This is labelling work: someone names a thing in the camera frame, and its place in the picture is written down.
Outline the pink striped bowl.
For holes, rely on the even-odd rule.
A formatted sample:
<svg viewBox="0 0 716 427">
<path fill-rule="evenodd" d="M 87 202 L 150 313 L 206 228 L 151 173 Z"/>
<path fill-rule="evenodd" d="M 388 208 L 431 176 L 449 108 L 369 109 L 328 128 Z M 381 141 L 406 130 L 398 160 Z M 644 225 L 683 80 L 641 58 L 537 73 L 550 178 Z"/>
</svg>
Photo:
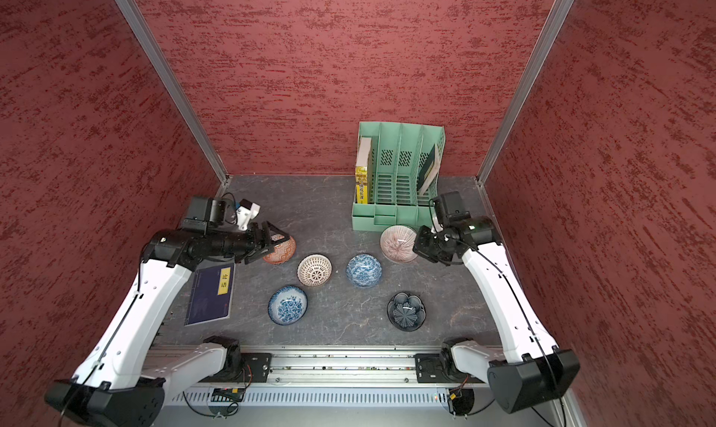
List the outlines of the pink striped bowl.
<svg viewBox="0 0 716 427">
<path fill-rule="evenodd" d="M 396 264 L 412 262 L 417 258 L 413 251 L 417 233 L 411 227 L 388 227 L 380 236 L 380 249 L 382 253 Z"/>
</svg>

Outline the dark petal pattern bowl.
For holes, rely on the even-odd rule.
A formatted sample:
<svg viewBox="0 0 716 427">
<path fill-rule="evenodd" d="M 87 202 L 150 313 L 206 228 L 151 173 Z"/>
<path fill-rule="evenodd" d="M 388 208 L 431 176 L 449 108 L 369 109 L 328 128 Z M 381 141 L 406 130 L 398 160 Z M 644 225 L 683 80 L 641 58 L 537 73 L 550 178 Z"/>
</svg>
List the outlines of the dark petal pattern bowl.
<svg viewBox="0 0 716 427">
<path fill-rule="evenodd" d="M 423 326 L 426 309 L 419 296 L 399 292 L 389 301 L 387 316 L 395 328 L 403 332 L 414 332 Z"/>
</svg>

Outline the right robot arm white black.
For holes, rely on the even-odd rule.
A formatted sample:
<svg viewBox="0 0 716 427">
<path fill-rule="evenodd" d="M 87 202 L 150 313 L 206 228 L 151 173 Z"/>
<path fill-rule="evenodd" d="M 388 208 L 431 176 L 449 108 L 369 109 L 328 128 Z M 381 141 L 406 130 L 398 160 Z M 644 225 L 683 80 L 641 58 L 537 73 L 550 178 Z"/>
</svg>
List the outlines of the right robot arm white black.
<svg viewBox="0 0 716 427">
<path fill-rule="evenodd" d="M 464 219 L 442 229 L 422 226 L 413 251 L 433 263 L 471 273 L 501 339 L 500 350 L 473 339 L 447 347 L 447 368 L 486 382 L 507 413 L 559 400 L 580 370 L 576 354 L 559 348 L 526 298 L 489 220 Z"/>
</svg>

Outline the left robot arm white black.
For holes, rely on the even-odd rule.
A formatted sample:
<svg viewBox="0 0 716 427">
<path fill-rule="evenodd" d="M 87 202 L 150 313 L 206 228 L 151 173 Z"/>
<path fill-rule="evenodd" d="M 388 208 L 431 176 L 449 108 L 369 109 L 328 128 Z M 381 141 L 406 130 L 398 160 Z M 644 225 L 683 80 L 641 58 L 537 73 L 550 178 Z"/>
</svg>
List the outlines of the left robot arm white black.
<svg viewBox="0 0 716 427">
<path fill-rule="evenodd" d="M 173 301 L 203 261 L 249 264 L 289 239 L 270 222 L 252 223 L 242 232 L 157 232 L 144 247 L 134 283 L 101 339 L 71 378 L 52 382 L 45 402 L 62 419 L 83 426 L 149 426 L 167 400 L 192 385 L 242 377 L 238 341 L 221 336 L 148 373 L 143 367 Z"/>
</svg>

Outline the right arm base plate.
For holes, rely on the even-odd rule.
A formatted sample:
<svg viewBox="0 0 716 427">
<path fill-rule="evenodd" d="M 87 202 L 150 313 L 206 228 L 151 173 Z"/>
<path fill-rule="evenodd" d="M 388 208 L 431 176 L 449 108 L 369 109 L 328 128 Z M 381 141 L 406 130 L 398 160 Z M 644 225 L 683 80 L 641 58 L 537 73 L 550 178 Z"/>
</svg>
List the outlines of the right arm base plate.
<svg viewBox="0 0 716 427">
<path fill-rule="evenodd" d="M 414 360 L 419 383 L 461 383 L 465 379 L 449 352 L 416 354 Z"/>
</svg>

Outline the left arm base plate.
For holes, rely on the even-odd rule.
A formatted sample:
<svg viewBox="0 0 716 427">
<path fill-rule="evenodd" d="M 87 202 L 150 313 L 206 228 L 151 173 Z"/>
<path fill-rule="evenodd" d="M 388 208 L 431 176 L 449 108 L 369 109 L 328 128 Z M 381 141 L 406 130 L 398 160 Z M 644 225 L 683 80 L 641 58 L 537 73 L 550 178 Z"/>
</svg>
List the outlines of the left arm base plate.
<svg viewBox="0 0 716 427">
<path fill-rule="evenodd" d="M 235 352 L 227 358 L 222 371 L 223 382 L 266 383 L 270 374 L 272 355 L 267 352 Z"/>
</svg>

